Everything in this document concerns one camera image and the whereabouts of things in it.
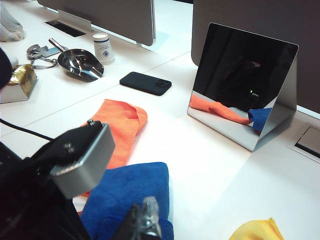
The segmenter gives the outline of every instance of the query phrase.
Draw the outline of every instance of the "metal tool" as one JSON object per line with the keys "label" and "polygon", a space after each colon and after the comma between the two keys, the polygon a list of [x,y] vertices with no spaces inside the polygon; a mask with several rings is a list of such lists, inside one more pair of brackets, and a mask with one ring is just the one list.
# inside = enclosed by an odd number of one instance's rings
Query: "metal tool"
{"label": "metal tool", "polygon": [[49,42],[62,52],[58,57],[59,65],[76,79],[93,82],[103,76],[104,66],[91,52],[78,48],[65,50],[53,38]]}

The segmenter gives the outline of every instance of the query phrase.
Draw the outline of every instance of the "white table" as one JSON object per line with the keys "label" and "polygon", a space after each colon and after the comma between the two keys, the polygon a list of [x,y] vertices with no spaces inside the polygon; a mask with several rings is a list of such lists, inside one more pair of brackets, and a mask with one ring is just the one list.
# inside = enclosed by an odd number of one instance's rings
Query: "white table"
{"label": "white table", "polygon": [[[146,110],[148,121],[137,136],[128,164],[160,161],[168,165],[169,220],[174,226],[175,239],[227,240],[245,222],[270,217],[275,219],[285,239],[319,239],[320,164],[287,145],[302,134],[306,124],[320,128],[320,120],[297,112],[293,121],[277,127],[262,139],[258,150],[251,153],[187,115],[196,69],[145,52],[123,40],[111,40],[117,56],[123,54],[118,58],[124,62],[129,61],[129,56],[139,56],[126,71],[144,72],[172,81],[172,87],[163,96],[155,96],[118,85],[121,74],[114,71],[121,67],[117,68],[115,62],[114,68],[113,64],[109,67],[114,76],[113,87],[99,88],[103,83],[97,81],[96,88],[88,87],[91,93],[85,92],[74,101],[68,99],[68,104],[59,103],[55,109],[50,107],[50,112],[37,113],[24,126],[54,138],[83,124],[96,113],[104,99],[139,106]],[[58,68],[52,72],[63,76]],[[80,83],[63,77],[61,87],[68,89],[61,90],[60,94],[67,99],[69,89],[80,89]],[[28,108],[28,102],[36,97],[34,94],[27,102],[10,109],[6,113],[8,120],[21,123],[16,119],[18,112]],[[36,107],[43,103],[35,99],[32,104]],[[1,116],[2,111],[8,109],[1,106]],[[46,143],[44,139],[19,131],[7,131],[1,141],[22,158],[31,156]]]}
{"label": "white table", "polygon": [[[26,36],[25,39],[18,42],[2,42],[1,48],[16,56],[19,63],[30,63],[26,56],[26,50],[31,45],[39,44],[41,47],[45,45],[53,47],[48,42],[49,38],[54,38],[69,49],[79,48],[91,53],[95,52],[92,35],[98,32],[96,29],[84,36],[74,38],[45,24],[46,21],[57,19],[57,15],[38,4],[15,0],[6,1],[5,6],[23,25]],[[30,99],[25,102],[1,104],[1,117],[23,127],[118,85],[119,80],[132,71],[144,73],[170,61],[165,56],[137,47],[112,35],[110,42],[115,53],[115,62],[105,65],[105,73],[102,78],[93,82],[82,82],[68,77],[61,66],[36,70],[39,80]],[[42,65],[46,62],[36,60],[35,64]],[[12,131],[10,128],[2,127],[1,136],[5,136],[10,131]]]}

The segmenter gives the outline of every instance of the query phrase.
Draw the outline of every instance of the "orange microfiber cloth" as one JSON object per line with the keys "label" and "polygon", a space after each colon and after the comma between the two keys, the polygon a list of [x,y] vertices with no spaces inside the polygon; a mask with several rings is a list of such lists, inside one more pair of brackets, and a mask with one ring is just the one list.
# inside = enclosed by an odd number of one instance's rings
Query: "orange microfiber cloth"
{"label": "orange microfiber cloth", "polygon": [[126,165],[136,135],[147,122],[145,110],[123,101],[105,99],[92,119],[108,123],[112,132],[115,149],[107,169]]}
{"label": "orange microfiber cloth", "polygon": [[193,109],[203,110],[209,113],[210,112],[216,113],[225,119],[229,119],[239,124],[248,125],[252,122],[249,118],[239,116],[234,111],[222,105],[218,101],[207,101],[194,94],[191,95],[189,106],[190,108],[193,108]]}

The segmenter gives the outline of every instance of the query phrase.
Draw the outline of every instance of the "smartphone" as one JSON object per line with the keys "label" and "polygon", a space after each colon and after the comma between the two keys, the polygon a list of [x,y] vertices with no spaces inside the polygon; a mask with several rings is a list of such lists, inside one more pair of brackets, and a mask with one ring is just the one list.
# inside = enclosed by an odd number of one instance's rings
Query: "smartphone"
{"label": "smartphone", "polygon": [[163,95],[172,86],[170,81],[135,71],[123,77],[120,84],[157,96]]}

